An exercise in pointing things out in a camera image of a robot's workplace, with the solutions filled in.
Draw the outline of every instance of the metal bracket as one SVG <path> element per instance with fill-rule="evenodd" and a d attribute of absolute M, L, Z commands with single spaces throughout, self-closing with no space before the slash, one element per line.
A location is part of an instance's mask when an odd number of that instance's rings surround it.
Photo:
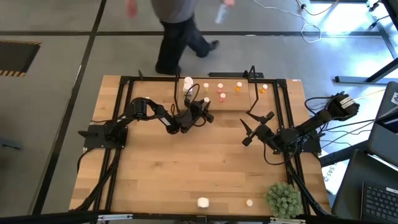
<path fill-rule="evenodd" d="M 141 70 L 138 70 L 138 76 L 141 80 L 144 79 L 144 75 L 142 74 Z"/>
<path fill-rule="evenodd" d="M 131 79 L 131 77 L 121 77 L 119 84 L 125 85 L 125 84 L 129 83 L 130 79 Z"/>
<path fill-rule="evenodd" d="M 294 219 L 283 219 L 283 218 L 271 218 L 271 223 L 283 223 L 283 224 L 305 224 L 305 220 L 294 220 Z"/>
<path fill-rule="evenodd" d="M 198 215 L 197 223 L 207 223 L 207 216 L 206 215 Z"/>
<path fill-rule="evenodd" d="M 287 88 L 287 83 L 286 83 L 286 79 L 275 79 L 276 83 L 282 87 L 282 88 Z"/>
<path fill-rule="evenodd" d="M 90 125 L 87 131 L 78 133 L 85 138 L 84 147 L 88 149 L 123 149 L 126 145 L 128 127 L 122 128 L 117 139 L 107 139 L 105 125 Z"/>
<path fill-rule="evenodd" d="M 122 215 L 98 215 L 98 221 L 127 220 L 132 219 L 133 214 Z"/>

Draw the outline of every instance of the small bottle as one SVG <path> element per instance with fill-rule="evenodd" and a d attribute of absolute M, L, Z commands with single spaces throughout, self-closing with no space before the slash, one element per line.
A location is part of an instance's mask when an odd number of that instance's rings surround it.
<path fill-rule="evenodd" d="M 205 93 L 209 91 L 209 83 L 203 84 L 203 87 L 205 87 Z"/>
<path fill-rule="evenodd" d="M 202 104 L 202 108 L 206 107 L 207 104 L 210 102 L 210 99 L 209 99 L 208 97 L 205 97 L 203 100 L 204 100 L 205 102 Z"/>
<path fill-rule="evenodd" d="M 225 93 L 220 94 L 220 103 L 224 102 L 225 97 L 226 97 Z"/>
<path fill-rule="evenodd" d="M 241 88 L 242 88 L 242 83 L 241 82 L 238 82 L 237 84 L 236 84 L 236 91 L 241 91 Z"/>
<path fill-rule="evenodd" d="M 192 96 L 192 85 L 191 84 L 184 84 L 182 91 L 184 92 L 184 96 Z"/>
<path fill-rule="evenodd" d="M 220 4 L 220 8 L 218 8 L 218 12 L 217 12 L 216 24 L 221 24 L 224 21 L 226 14 L 228 12 L 228 9 L 229 9 L 229 7 L 226 4 L 224 4 L 224 3 Z"/>
<path fill-rule="evenodd" d="M 217 93 L 221 93 L 221 92 L 223 91 L 224 85 L 223 85 L 222 83 L 219 83 L 219 84 L 217 85 L 217 87 L 218 87 Z"/>
<path fill-rule="evenodd" d="M 264 85 L 262 86 L 261 90 L 260 90 L 260 93 L 265 93 L 265 92 L 266 92 L 266 89 L 268 89 L 268 86 L 267 86 L 267 84 L 264 84 Z"/>

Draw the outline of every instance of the green plant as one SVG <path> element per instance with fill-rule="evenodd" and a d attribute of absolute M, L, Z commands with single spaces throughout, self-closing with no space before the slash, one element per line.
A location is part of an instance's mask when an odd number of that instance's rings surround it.
<path fill-rule="evenodd" d="M 270 186 L 264 198 L 277 218 L 294 218 L 302 212 L 300 192 L 285 182 Z"/>

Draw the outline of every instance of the wire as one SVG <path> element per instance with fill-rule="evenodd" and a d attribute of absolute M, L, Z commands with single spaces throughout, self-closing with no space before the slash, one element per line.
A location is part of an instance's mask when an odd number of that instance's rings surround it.
<path fill-rule="evenodd" d="M 93 123 L 102 123 L 102 122 L 118 121 L 118 120 L 130 121 L 130 120 L 133 120 L 133 119 L 132 119 L 132 118 L 115 118 L 115 119 L 108 119 L 108 120 L 102 120 L 102 121 L 93 121 L 93 120 L 91 120 L 90 122 L 93 122 Z"/>
<path fill-rule="evenodd" d="M 326 142 L 336 143 L 336 144 L 349 144 L 349 146 L 353 147 L 353 145 L 351 145 L 348 142 L 334 142 L 334 141 L 331 141 L 331 140 L 319 140 L 319 141 L 326 141 Z"/>
<path fill-rule="evenodd" d="M 293 13 L 293 12 L 290 12 L 290 11 L 286 11 L 286 10 L 283 10 L 283 9 L 279 9 L 279 8 L 277 8 L 277 7 L 264 6 L 263 4 L 259 3 L 257 0 L 253 0 L 253 1 L 254 1 L 256 4 L 258 4 L 259 6 L 263 7 L 264 9 L 276 9 L 276 10 L 278 10 L 278 11 L 280 11 L 280 12 L 286 12 L 286 13 L 289 13 L 290 15 L 297 16 L 297 17 L 302 18 L 302 19 L 306 22 L 306 23 L 303 25 L 303 28 L 302 28 L 301 31 L 300 31 L 300 32 L 301 32 L 301 35 L 303 36 L 303 40 L 306 41 L 307 43 L 310 43 L 310 44 L 311 44 L 311 43 L 318 42 L 319 40 L 321 40 L 321 38 L 322 38 L 322 30 L 321 30 L 317 25 L 309 23 L 303 16 L 298 15 L 298 14 Z M 303 33 L 306 26 L 314 26 L 315 28 L 317 28 L 317 29 L 319 30 L 319 36 L 318 36 L 318 39 L 317 39 L 317 40 L 311 40 L 311 41 L 309 41 L 309 40 L 306 38 L 306 36 L 305 36 L 304 33 Z"/>
<path fill-rule="evenodd" d="M 374 122 L 374 120 L 372 120 L 371 122 L 369 122 L 368 124 L 365 124 L 364 126 L 362 126 L 362 127 L 360 127 L 360 128 L 357 128 L 357 129 L 355 129 L 354 131 L 357 131 L 357 130 L 363 129 L 363 128 L 365 128 L 366 126 L 368 126 L 368 125 L 370 125 L 370 124 L 373 124 L 373 122 Z M 344 136 L 346 136 L 346 135 L 348 135 L 348 134 L 351 134 L 351 133 L 353 133 L 354 131 L 350 131 L 349 133 L 346 133 L 346 134 L 344 134 L 344 135 L 342 135 L 342 136 L 340 136 L 340 137 L 336 138 L 336 139 L 335 139 L 335 140 L 333 140 L 332 142 L 330 142 L 330 143 L 326 144 L 325 146 L 322 146 L 322 147 L 321 147 L 321 149 L 323 149 L 324 147 L 327 147 L 328 145 L 330 145 L 330 144 L 332 144 L 332 143 L 336 142 L 337 140 L 341 139 L 342 137 L 344 137 Z"/>
<path fill-rule="evenodd" d="M 187 99 L 189 91 L 191 91 L 191 89 L 193 89 L 193 87 L 195 87 L 195 86 L 198 87 L 198 90 L 197 90 L 197 93 L 196 93 L 195 97 L 193 97 L 192 101 L 189 102 L 189 104 L 191 104 L 192 102 L 194 102 L 195 99 L 197 98 L 197 96 L 198 96 L 198 94 L 199 94 L 199 90 L 200 90 L 200 85 L 199 85 L 198 83 L 193 84 L 193 85 L 191 86 L 191 88 L 188 89 L 187 94 L 185 95 L 185 99 Z M 180 115 L 180 116 L 178 116 L 178 117 L 185 116 L 186 113 L 188 113 L 188 111 L 189 111 L 189 110 L 186 110 L 186 111 L 184 112 L 184 114 L 182 114 L 182 115 Z M 175 105 L 174 105 L 174 103 L 173 103 L 173 104 L 171 105 L 171 107 L 170 107 L 170 112 L 172 113 L 173 117 L 176 117 L 176 114 L 175 114 Z"/>
<path fill-rule="evenodd" d="M 79 173 L 79 169 L 80 169 L 80 162 L 81 162 L 81 159 L 82 159 L 87 153 L 91 152 L 92 150 L 93 150 L 93 148 L 87 149 L 87 150 L 79 157 L 79 160 L 77 160 L 77 172 L 78 172 L 78 173 Z"/>
<path fill-rule="evenodd" d="M 278 165 L 282 165 L 282 164 L 286 164 L 288 161 L 290 161 L 293 157 L 294 157 L 294 155 L 296 154 L 296 152 L 297 152 L 297 141 L 296 141 L 296 148 L 294 149 L 294 152 L 293 152 L 293 154 L 287 159 L 287 160 L 285 160 L 284 162 L 280 162 L 280 163 L 276 163 L 276 164 L 273 164 L 273 163 L 270 163 L 270 162 L 268 162 L 268 160 L 267 160 L 267 157 L 266 157 L 266 148 L 267 148 L 267 145 L 264 143 L 264 160 L 269 164 L 269 165 L 272 165 L 272 166 L 278 166 Z"/>
<path fill-rule="evenodd" d="M 317 16 L 317 15 L 320 15 L 320 14 L 326 12 L 327 10 L 331 9 L 331 8 L 332 8 L 335 4 L 337 4 L 340 0 L 336 0 L 335 3 L 333 3 L 331 6 L 329 6 L 327 9 L 323 10 L 322 12 L 314 13 L 314 14 L 311 13 L 311 12 L 309 12 L 309 11 L 307 10 L 307 8 L 305 7 L 305 4 L 303 4 L 300 0 L 296 0 L 296 1 L 300 4 L 300 7 L 301 7 L 302 9 L 304 9 L 308 14 L 310 14 L 311 16 Z"/>
<path fill-rule="evenodd" d="M 372 131 L 372 130 L 363 130 L 363 131 L 360 131 L 360 132 L 358 132 L 358 133 L 350 133 L 350 132 L 348 132 L 348 131 L 328 131 L 328 132 L 330 132 L 330 133 L 348 133 L 348 134 L 353 134 L 353 135 L 359 135 L 359 134 L 361 134 L 362 132 L 366 132 L 366 131 Z"/>
<path fill-rule="evenodd" d="M 200 125 L 193 124 L 195 127 L 202 127 L 206 124 L 206 122 L 207 122 L 206 118 L 204 116 L 200 116 L 200 117 L 203 118 L 203 124 L 200 124 Z"/>
<path fill-rule="evenodd" d="M 369 121 L 374 121 L 374 119 L 369 119 L 369 120 L 366 120 L 366 121 L 355 122 L 355 123 L 351 123 L 351 124 L 344 124 L 344 125 L 340 125 L 340 126 L 337 126 L 337 127 L 334 127 L 334 128 L 326 129 L 325 131 L 330 131 L 330 130 L 333 130 L 333 129 L 336 129 L 336 128 L 341 128 L 341 127 L 350 126 L 350 125 L 354 125 L 354 124 L 361 124 L 361 123 L 365 123 L 365 122 L 369 122 Z"/>
<path fill-rule="evenodd" d="M 304 102 L 304 106 L 306 107 L 307 110 L 309 110 L 311 113 L 313 113 L 315 116 L 317 115 L 316 112 L 314 112 L 313 110 L 311 110 L 311 108 L 308 107 L 307 102 L 311 101 L 311 100 L 317 100 L 317 99 L 332 99 L 334 96 L 326 96 L 326 97 L 313 97 L 313 98 L 309 98 L 307 100 L 305 100 Z"/>

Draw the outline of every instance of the white object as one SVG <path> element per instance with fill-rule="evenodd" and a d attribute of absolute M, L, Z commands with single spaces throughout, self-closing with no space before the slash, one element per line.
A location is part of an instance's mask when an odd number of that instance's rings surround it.
<path fill-rule="evenodd" d="M 322 156 L 328 153 L 322 150 Z M 344 162 L 322 167 L 323 181 L 325 182 L 326 190 L 331 194 L 336 195 L 343 181 L 344 173 L 346 172 L 347 165 Z"/>
<path fill-rule="evenodd" d="M 398 105 L 398 93 L 394 93 L 394 96 L 392 97 L 391 102 Z"/>
<path fill-rule="evenodd" d="M 193 79 L 191 77 L 185 77 L 184 78 L 184 84 L 193 85 Z"/>
<path fill-rule="evenodd" d="M 198 199 L 198 207 L 199 208 L 208 208 L 209 207 L 209 199 L 208 198 L 199 198 Z"/>
<path fill-rule="evenodd" d="M 191 96 L 192 95 L 192 85 L 191 84 L 184 84 L 184 87 L 182 88 L 182 91 L 184 92 L 184 95 L 186 96 Z"/>
<path fill-rule="evenodd" d="M 253 201 L 252 200 L 247 200 L 246 201 L 246 205 L 248 205 L 249 207 L 253 206 Z"/>
<path fill-rule="evenodd" d="M 229 7 L 226 4 L 220 4 L 220 8 L 218 8 L 216 23 L 221 24 L 225 20 Z"/>
<path fill-rule="evenodd" d="M 292 15 L 292 16 L 297 16 L 297 17 L 302 18 L 306 22 L 303 25 L 303 28 L 301 29 L 301 35 L 303 36 L 304 41 L 306 41 L 307 43 L 315 43 L 315 42 L 318 42 L 319 40 L 321 40 L 321 38 L 322 38 L 322 30 L 317 25 L 309 23 L 303 16 L 301 16 L 299 14 L 296 14 L 296 13 L 293 13 L 293 12 L 290 12 L 290 11 L 279 9 L 277 7 L 265 6 L 265 5 L 261 4 L 261 3 L 259 3 L 258 0 L 253 0 L 253 1 L 256 4 L 258 4 L 259 6 L 263 7 L 264 9 L 276 9 L 276 10 L 278 10 L 280 12 L 286 12 L 286 13 L 289 13 L 290 15 Z M 308 40 L 307 39 L 307 37 L 304 35 L 304 29 L 305 29 L 306 26 L 313 26 L 313 27 L 315 27 L 316 29 L 319 30 L 318 39 L 316 39 L 316 40 Z"/>

